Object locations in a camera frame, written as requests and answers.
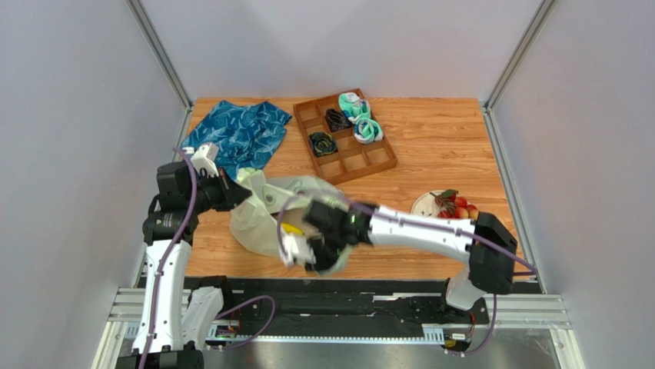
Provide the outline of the translucent white plastic bag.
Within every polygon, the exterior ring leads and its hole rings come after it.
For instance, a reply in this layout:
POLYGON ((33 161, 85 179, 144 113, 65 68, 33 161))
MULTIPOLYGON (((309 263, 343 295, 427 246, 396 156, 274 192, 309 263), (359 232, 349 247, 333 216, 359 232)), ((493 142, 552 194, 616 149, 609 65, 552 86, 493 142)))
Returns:
POLYGON ((281 223, 300 228, 305 236, 320 232, 303 221, 312 200, 346 210, 345 195, 327 181, 310 175, 267 178, 262 170, 241 168, 237 184, 252 196, 231 211, 230 232, 246 250, 281 260, 281 223))

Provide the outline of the fake red lychee bunch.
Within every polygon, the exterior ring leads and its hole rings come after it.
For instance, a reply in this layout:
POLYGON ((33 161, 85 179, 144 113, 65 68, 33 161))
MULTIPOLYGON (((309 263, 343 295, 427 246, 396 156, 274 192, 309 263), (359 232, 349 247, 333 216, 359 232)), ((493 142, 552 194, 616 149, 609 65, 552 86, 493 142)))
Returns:
POLYGON ((430 195, 436 206, 438 218, 477 220, 479 217, 480 212, 477 207, 460 195, 458 190, 432 191, 430 195))

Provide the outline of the fake yellow banana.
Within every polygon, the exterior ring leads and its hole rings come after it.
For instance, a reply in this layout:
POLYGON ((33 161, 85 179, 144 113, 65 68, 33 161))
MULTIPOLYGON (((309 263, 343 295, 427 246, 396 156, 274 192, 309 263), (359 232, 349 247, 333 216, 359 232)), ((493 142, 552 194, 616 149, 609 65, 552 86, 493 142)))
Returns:
POLYGON ((296 226, 294 226, 292 224, 282 222, 281 227, 282 227, 282 230, 287 234, 304 235, 304 232, 300 228, 298 228, 298 227, 296 227, 296 226))

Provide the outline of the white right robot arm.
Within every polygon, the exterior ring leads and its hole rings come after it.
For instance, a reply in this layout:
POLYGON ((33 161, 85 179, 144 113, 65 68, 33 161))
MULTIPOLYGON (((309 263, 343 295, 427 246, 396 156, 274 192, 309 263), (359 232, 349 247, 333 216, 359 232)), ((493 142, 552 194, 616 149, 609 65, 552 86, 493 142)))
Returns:
POLYGON ((483 212, 477 219, 425 218, 376 204, 354 202, 344 210, 313 200, 302 219, 318 231, 308 240, 315 271, 334 267, 349 247, 400 245, 464 265, 442 294, 449 308, 469 311, 485 294, 514 291, 517 240, 493 214, 483 212))

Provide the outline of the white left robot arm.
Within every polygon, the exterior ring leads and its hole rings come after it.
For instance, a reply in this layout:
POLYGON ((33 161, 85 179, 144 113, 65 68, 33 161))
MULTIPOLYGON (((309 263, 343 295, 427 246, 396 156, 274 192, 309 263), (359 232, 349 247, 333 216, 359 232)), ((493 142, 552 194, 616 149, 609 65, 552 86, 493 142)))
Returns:
POLYGON ((198 216, 230 211, 251 196, 212 160, 173 162, 157 170, 158 194, 142 232, 146 280, 140 325, 127 357, 117 368, 203 368, 204 338, 227 296, 224 277, 205 278, 182 314, 185 271, 198 216))

